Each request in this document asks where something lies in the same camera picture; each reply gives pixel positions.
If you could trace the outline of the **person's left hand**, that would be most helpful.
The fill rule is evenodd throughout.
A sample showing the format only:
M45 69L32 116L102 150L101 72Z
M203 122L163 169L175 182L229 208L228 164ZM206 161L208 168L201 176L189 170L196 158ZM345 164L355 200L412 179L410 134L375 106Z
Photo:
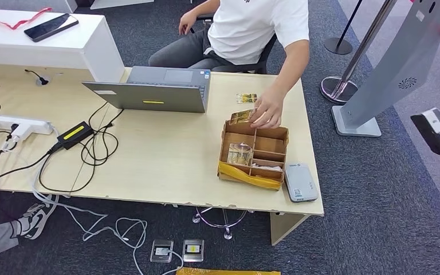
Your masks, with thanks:
M250 117L251 127L273 129L281 124L286 93L275 89L266 90L254 104L256 109Z

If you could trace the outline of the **person's right hand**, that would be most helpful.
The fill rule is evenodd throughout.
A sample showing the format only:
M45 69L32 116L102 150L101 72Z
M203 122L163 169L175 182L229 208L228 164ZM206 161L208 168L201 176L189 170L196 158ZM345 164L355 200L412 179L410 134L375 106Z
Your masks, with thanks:
M179 26L178 26L179 34L180 35L188 34L196 21L197 21L196 12L188 11L184 13L179 21Z

